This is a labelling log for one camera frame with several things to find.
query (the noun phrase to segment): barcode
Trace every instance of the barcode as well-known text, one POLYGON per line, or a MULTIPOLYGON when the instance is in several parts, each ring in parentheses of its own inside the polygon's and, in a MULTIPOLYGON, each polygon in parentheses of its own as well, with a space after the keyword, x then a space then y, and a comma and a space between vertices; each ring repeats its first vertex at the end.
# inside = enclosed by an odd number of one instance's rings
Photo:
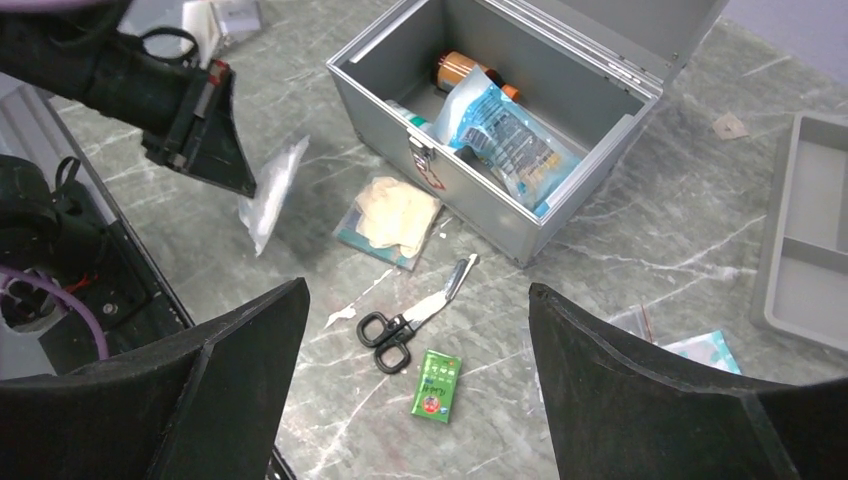
POLYGON ((490 148, 494 147, 494 142, 492 142, 489 136, 486 135, 486 132, 474 127, 465 130, 462 134, 461 141, 466 145, 471 145, 471 148, 477 152, 486 152, 489 151, 490 148))

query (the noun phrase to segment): gray metal toolbox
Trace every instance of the gray metal toolbox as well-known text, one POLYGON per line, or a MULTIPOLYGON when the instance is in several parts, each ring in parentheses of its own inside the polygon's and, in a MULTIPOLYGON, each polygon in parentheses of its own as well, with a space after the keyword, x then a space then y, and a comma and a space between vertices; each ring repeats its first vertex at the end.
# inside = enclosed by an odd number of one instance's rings
POLYGON ((799 113, 777 154, 754 324, 848 352, 848 122, 799 113))
POLYGON ((327 65, 359 138, 526 265, 638 137, 726 3, 402 0, 327 65), (446 49, 497 70, 583 159, 541 218, 386 104, 435 120, 445 95, 432 65, 446 49))

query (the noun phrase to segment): open lid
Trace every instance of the open lid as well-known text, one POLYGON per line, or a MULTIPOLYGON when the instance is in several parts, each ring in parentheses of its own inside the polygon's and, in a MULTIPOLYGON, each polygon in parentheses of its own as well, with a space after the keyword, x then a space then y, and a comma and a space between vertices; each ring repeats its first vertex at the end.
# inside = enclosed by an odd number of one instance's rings
POLYGON ((728 0, 523 0, 668 85, 728 0))

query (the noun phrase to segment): bottle cap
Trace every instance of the bottle cap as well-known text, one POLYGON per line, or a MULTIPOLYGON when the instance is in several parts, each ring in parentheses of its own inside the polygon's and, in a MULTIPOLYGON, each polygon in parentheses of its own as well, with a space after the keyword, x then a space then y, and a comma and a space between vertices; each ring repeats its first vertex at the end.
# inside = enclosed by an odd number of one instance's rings
POLYGON ((510 84, 505 84, 503 87, 501 87, 501 91, 503 91, 506 96, 509 97, 510 100, 512 100, 513 102, 518 101, 518 97, 521 96, 521 92, 519 92, 517 88, 513 87, 510 84))

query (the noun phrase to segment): green packet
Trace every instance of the green packet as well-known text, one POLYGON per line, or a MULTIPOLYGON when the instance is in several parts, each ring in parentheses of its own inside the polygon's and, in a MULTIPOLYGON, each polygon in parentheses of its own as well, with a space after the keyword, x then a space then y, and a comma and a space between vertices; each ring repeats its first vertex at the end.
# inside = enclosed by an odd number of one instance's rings
POLYGON ((412 414, 448 423, 461 366, 459 357, 427 350, 421 362, 412 414))

